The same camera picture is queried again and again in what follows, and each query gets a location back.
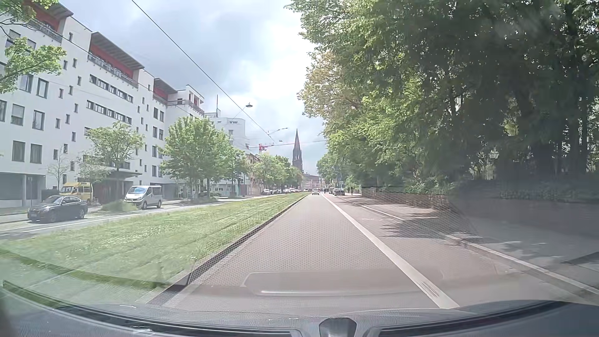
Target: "building facade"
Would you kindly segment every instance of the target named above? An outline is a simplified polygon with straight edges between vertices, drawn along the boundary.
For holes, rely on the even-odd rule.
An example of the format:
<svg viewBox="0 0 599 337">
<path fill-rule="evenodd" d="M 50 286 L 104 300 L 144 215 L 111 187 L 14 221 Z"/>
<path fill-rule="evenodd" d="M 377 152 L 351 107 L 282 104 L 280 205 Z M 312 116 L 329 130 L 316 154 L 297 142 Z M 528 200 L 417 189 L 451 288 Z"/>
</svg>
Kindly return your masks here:
<svg viewBox="0 0 599 337">
<path fill-rule="evenodd" d="M 203 97 L 187 85 L 175 90 L 99 32 L 92 32 L 61 4 L 48 10 L 33 4 L 39 30 L 5 27 L 9 36 L 27 37 L 32 47 L 51 44 L 66 50 L 60 75 L 21 76 L 18 89 L 0 95 L 0 207 L 21 207 L 52 189 L 78 179 L 77 158 L 91 149 L 87 130 L 115 121 L 145 137 L 144 146 L 115 179 L 131 185 L 162 185 L 165 198 L 176 197 L 176 182 L 160 172 L 168 126 L 181 116 L 203 117 Z M 0 71 L 6 63 L 0 53 Z M 59 176 L 49 173 L 61 164 Z"/>
</svg>

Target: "building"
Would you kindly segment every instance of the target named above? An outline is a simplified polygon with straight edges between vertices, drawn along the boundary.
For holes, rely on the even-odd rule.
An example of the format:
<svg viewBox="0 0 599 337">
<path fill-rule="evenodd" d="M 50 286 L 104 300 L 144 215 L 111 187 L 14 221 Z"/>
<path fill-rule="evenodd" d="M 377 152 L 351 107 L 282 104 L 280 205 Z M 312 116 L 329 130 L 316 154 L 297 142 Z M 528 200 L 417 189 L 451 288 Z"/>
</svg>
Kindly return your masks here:
<svg viewBox="0 0 599 337">
<path fill-rule="evenodd" d="M 249 139 L 246 136 L 246 120 L 243 118 L 223 117 L 221 111 L 217 108 L 215 112 L 205 114 L 206 118 L 212 121 L 214 127 L 222 130 L 229 135 L 231 145 L 236 149 L 242 150 L 246 154 L 246 158 L 250 164 L 258 160 L 256 154 L 250 150 Z M 254 180 L 253 175 L 245 174 L 239 181 L 231 181 L 231 179 L 222 179 L 210 187 L 211 192 L 218 193 L 222 196 L 245 196 L 259 195 L 261 189 L 258 182 Z"/>
<path fill-rule="evenodd" d="M 291 157 L 291 164 L 295 166 L 300 172 L 304 172 L 304 164 L 301 159 L 301 148 L 300 148 L 300 137 L 298 135 L 298 130 L 295 129 L 295 144 L 294 151 Z"/>
<path fill-rule="evenodd" d="M 145 136 L 146 143 L 118 176 L 116 171 L 111 173 L 107 183 L 98 188 L 97 197 L 122 195 L 138 184 L 162 185 L 165 198 L 175 197 L 179 187 L 160 172 L 158 147 L 164 146 L 168 126 L 177 118 L 203 117 L 202 95 L 189 85 L 175 90 L 152 76 L 107 37 L 75 20 L 61 4 L 48 10 L 35 3 L 32 6 L 38 19 L 32 25 L 39 30 L 5 25 L 9 36 L 3 36 L 5 41 L 0 43 L 6 48 L 11 38 L 27 36 L 32 47 L 62 46 L 66 57 L 60 60 L 63 69 L 59 76 L 21 76 L 18 90 L 0 95 L 0 132 L 5 140 L 0 145 L 0 207 L 35 203 L 42 189 L 76 181 L 76 158 L 91 148 L 85 133 L 115 121 L 131 125 Z M 0 53 L 0 62 L 6 61 Z M 57 179 L 47 171 L 59 161 L 66 163 L 68 170 Z M 110 184 L 123 179 L 124 191 Z"/>
</svg>

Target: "shrub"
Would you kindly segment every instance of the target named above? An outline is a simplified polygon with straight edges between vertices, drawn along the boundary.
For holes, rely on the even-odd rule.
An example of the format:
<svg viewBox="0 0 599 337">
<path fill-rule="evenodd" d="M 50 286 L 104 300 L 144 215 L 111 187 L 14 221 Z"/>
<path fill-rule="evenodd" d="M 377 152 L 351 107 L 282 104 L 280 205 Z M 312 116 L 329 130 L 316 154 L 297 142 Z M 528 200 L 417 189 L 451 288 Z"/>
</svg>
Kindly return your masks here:
<svg viewBox="0 0 599 337">
<path fill-rule="evenodd" d="M 117 200 L 111 203 L 107 203 L 105 205 L 102 205 L 101 208 L 101 210 L 107 210 L 110 212 L 130 212 L 136 209 L 137 207 L 135 207 L 134 204 L 126 203 L 123 200 Z"/>
</svg>

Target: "cloud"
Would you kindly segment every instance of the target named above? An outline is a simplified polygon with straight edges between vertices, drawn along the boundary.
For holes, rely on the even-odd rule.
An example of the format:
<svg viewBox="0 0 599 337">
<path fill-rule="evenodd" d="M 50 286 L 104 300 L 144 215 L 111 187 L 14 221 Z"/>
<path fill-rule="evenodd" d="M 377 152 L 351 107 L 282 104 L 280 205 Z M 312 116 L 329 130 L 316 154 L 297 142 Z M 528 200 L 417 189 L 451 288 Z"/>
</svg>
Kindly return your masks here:
<svg viewBox="0 0 599 337">
<path fill-rule="evenodd" d="M 274 131 L 276 143 L 292 143 L 299 129 L 304 170 L 316 172 L 316 161 L 324 154 L 322 121 L 303 116 L 296 98 L 305 79 L 313 46 L 303 40 L 299 16 L 283 7 L 288 0 L 157 1 L 136 0 L 156 22 L 188 52 L 264 130 Z M 127 0 L 61 0 L 74 17 L 92 31 L 102 32 L 140 61 L 148 72 L 174 88 L 190 84 L 205 97 L 202 108 L 214 111 L 216 95 L 224 116 L 239 109 L 154 24 Z M 252 145 L 270 138 L 246 119 Z M 271 148 L 274 154 L 291 158 L 293 146 Z"/>
</svg>

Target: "black car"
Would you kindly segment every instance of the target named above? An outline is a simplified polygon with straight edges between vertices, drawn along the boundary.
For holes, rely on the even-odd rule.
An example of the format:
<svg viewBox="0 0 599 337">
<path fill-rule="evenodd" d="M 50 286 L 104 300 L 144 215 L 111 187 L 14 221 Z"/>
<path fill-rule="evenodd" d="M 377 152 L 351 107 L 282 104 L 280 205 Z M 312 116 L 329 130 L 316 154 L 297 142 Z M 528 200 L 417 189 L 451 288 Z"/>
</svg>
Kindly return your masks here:
<svg viewBox="0 0 599 337">
<path fill-rule="evenodd" d="M 71 195 L 51 195 L 41 204 L 27 211 L 31 221 L 56 222 L 68 219 L 83 219 L 87 214 L 87 202 Z"/>
</svg>

